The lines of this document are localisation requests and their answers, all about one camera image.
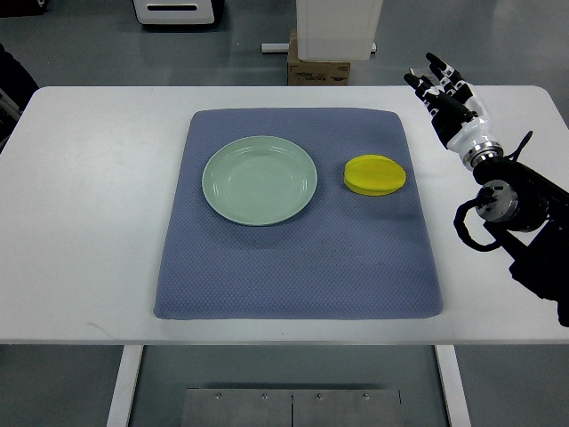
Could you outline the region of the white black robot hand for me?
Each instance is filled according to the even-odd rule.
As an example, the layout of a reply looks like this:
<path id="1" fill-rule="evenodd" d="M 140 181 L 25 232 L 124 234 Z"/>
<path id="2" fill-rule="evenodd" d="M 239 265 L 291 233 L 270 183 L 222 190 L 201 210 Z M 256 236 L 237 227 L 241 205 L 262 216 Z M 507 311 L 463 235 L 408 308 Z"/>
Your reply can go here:
<path id="1" fill-rule="evenodd" d="M 491 132 L 492 119 L 475 87 L 434 53 L 428 52 L 426 59 L 436 82 L 411 72 L 404 79 L 427 109 L 442 145 L 469 170 L 488 158 L 501 157 L 502 146 Z"/>

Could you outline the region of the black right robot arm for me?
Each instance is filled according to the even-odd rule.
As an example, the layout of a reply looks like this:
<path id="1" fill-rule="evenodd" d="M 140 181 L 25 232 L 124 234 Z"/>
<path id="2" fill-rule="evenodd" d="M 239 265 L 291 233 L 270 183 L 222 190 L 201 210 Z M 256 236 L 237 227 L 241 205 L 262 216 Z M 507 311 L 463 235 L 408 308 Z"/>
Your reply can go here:
<path id="1" fill-rule="evenodd" d="M 484 154 L 473 169 L 477 195 L 457 208 L 453 226 L 461 241 L 478 252 L 503 248 L 513 259 L 514 280 L 541 299 L 557 303 L 561 326 L 568 326 L 568 192 L 518 161 L 529 132 L 507 156 Z M 475 210 L 494 238 L 481 244 L 465 219 Z"/>

